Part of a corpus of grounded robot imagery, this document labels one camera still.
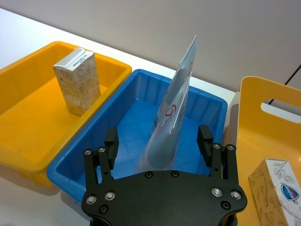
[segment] white table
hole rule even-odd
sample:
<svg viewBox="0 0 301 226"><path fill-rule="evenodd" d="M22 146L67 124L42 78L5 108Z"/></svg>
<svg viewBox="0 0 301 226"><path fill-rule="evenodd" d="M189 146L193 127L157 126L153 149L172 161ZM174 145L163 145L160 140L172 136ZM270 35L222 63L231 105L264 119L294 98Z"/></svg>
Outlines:
<svg viewBox="0 0 301 226"><path fill-rule="evenodd" d="M131 65L133 70L144 69L168 78L175 73L172 69L0 9L0 69L57 40L115 58ZM228 104L234 96L234 92L200 79L191 78L190 85L221 97ZM300 119L279 109L275 111ZM0 226L88 226L88 218L81 212L80 205L59 189L35 185L2 166L0 190Z"/></svg>

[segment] blue logo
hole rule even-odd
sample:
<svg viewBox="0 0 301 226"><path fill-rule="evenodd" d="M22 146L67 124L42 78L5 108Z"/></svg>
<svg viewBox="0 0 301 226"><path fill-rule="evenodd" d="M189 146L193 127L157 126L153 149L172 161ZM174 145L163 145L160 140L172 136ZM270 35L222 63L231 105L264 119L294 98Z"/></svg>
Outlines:
<svg viewBox="0 0 301 226"><path fill-rule="evenodd" d="M299 193L294 188L286 185L285 183L281 183L281 191L288 201L298 204L297 199L299 198Z"/></svg>

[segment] plastic bag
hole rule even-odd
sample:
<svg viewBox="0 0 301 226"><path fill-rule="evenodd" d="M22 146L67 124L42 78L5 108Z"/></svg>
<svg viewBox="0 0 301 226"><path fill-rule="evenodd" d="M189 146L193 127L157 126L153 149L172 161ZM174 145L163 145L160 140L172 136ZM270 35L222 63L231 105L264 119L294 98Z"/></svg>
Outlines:
<svg viewBox="0 0 301 226"><path fill-rule="evenodd" d="M168 170L174 165L185 115L189 81L196 53L196 37L168 87L153 124L153 133L136 166L136 173Z"/></svg>

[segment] white wall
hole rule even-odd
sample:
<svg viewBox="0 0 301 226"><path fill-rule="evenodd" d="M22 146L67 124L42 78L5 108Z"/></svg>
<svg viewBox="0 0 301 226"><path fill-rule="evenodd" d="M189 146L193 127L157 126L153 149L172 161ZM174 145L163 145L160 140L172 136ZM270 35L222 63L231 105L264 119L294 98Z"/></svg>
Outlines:
<svg viewBox="0 0 301 226"><path fill-rule="evenodd" d="M300 0L0 0L0 7L174 69L197 34L194 76L232 90L247 75L284 83L301 63Z"/></svg>

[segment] yellow tray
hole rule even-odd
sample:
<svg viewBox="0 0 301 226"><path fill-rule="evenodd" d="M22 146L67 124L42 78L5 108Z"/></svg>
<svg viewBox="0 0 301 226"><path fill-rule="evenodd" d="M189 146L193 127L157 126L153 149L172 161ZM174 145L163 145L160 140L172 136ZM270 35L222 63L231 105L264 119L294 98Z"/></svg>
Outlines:
<svg viewBox="0 0 301 226"><path fill-rule="evenodd" d="M248 205L237 214L240 226L260 226L248 176L264 158L288 160L301 183L301 124L264 112L262 102L272 98L301 107L301 90L258 77L242 80L237 162L239 183L247 195Z"/></svg>
<svg viewBox="0 0 301 226"><path fill-rule="evenodd" d="M53 65L75 48L53 42L0 70L0 164L47 186L49 163L132 71L95 54L101 96L81 117L71 114Z"/></svg>

